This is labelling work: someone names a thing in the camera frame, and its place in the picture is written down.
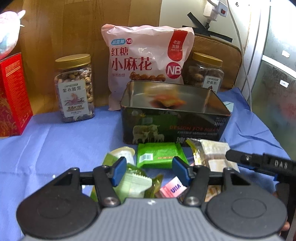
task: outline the gold wrapper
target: gold wrapper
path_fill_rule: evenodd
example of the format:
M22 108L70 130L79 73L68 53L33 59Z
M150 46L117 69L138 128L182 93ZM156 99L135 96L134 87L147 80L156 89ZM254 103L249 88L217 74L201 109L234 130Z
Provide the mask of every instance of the gold wrapper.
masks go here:
M191 147L195 165L206 166L212 172L222 172L225 167L239 171L237 164L225 157L225 153L230 149L227 143L192 138L188 138L186 143ZM208 186L205 202L220 193L220 185Z

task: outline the sheep picture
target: sheep picture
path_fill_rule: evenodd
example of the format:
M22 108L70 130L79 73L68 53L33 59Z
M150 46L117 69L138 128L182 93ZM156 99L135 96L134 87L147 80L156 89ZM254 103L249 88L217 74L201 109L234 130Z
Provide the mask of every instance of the sheep picture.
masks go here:
M158 125L149 126L134 126L133 128L133 144L138 144L139 140L142 143L151 142L152 138L154 142L164 142L164 135L158 134Z

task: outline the white cable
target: white cable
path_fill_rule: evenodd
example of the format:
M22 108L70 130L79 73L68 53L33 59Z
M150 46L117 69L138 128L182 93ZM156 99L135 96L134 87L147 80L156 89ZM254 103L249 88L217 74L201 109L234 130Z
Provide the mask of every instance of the white cable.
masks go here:
M228 7L228 11L230 13L230 16L231 16L233 25L235 27L235 31L237 32L237 37L239 39L239 46L240 46L241 53L242 53L242 67L243 67L244 73L246 75L246 81L247 81L247 85L248 85L248 89L249 89L249 93L250 93L250 103L249 103L249 105L250 105L250 110L252 111L252 94L251 94L251 88L250 88L250 82L249 82L249 78L248 78L248 73L247 73L246 67L244 66L244 51L243 51L243 48L242 48L242 40L240 38L239 30L237 28L237 24L235 23L234 17L232 15L232 12L231 12L230 5L229 5L228 0L226 0L226 4L227 4L227 7Z
M217 3L214 3L212 0L207 0L209 3L211 3L214 7L217 7L218 4Z

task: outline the metal tin box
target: metal tin box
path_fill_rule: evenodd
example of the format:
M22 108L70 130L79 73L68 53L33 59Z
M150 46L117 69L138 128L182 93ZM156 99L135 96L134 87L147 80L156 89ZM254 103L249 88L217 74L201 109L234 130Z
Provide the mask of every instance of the metal tin box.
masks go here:
M219 141L230 112L212 90L153 81L131 81L121 101L123 141Z

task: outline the nut jar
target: nut jar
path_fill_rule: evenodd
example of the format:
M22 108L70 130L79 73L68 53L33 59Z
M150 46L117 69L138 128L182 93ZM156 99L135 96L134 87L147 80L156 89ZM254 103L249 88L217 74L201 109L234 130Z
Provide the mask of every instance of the nut jar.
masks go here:
M193 53L184 84L211 89L217 93L224 77L222 64L222 60L213 56Z
M91 79L91 56L75 54L55 60L56 95L63 122L94 117L94 96Z

